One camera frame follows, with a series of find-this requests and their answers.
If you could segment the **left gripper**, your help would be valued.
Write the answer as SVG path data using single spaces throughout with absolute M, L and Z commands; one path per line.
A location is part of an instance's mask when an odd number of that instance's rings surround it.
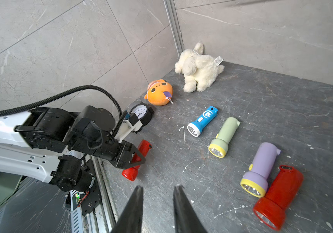
M 121 143 L 99 130 L 97 138 L 80 137 L 76 141 L 76 151 L 92 155 L 110 162 L 115 168 L 129 169 L 146 162 L 146 146 L 135 147 L 127 141 Z

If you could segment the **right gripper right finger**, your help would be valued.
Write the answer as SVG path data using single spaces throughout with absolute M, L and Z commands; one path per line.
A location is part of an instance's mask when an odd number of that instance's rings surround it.
M 174 187 L 173 207 L 176 233 L 207 233 L 180 184 Z

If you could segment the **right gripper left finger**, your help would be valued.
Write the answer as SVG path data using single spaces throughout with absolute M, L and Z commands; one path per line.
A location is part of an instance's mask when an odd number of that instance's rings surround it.
M 144 189 L 137 186 L 129 198 L 111 233 L 141 233 L 143 221 Z

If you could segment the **red flashlight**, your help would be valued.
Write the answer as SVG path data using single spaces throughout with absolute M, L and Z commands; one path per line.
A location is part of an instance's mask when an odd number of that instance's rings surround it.
M 133 156 L 130 164 L 132 165 L 131 168 L 122 171 L 122 175 L 127 178 L 128 180 L 134 182 L 138 176 L 139 169 L 142 164 L 146 161 L 146 156 L 148 152 L 152 149 L 152 145 L 146 141 L 142 140 L 138 146 L 138 151 L 140 152 L 141 156 L 137 153 Z
M 303 174 L 292 166 L 281 165 L 266 195 L 254 205 L 254 214 L 268 227 L 280 231 L 286 221 L 286 210 L 296 197 Z

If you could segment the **blue flashlight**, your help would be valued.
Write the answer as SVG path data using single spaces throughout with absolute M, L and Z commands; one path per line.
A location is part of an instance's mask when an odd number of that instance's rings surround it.
M 187 125 L 188 132 L 199 137 L 203 129 L 218 115 L 219 110 L 213 106 L 209 106 L 195 121 Z

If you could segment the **purple flashlight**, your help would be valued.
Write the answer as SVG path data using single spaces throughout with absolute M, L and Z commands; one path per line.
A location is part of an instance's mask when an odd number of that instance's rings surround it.
M 265 196 L 268 188 L 268 176 L 273 168 L 276 157 L 281 153 L 274 144 L 262 143 L 243 178 L 240 186 L 251 195 L 261 198 Z

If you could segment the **green flashlight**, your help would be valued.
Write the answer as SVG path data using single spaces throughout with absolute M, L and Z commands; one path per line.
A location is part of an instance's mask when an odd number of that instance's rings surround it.
M 240 121 L 238 119 L 234 117 L 227 118 L 216 138 L 210 143 L 209 152 L 218 158 L 224 158 L 228 151 L 228 145 L 239 125 Z

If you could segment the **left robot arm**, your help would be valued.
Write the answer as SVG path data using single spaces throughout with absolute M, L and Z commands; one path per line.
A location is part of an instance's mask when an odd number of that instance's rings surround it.
M 66 155 L 73 150 L 109 161 L 126 170 L 145 163 L 138 148 L 125 140 L 140 131 L 150 118 L 119 111 L 119 120 L 103 109 L 87 106 L 80 112 L 49 108 L 48 103 L 83 90 L 78 86 L 44 100 L 0 111 L 0 172 L 31 177 L 62 191 L 87 192 L 95 177 L 82 160 Z M 141 156 L 134 161 L 134 156 Z

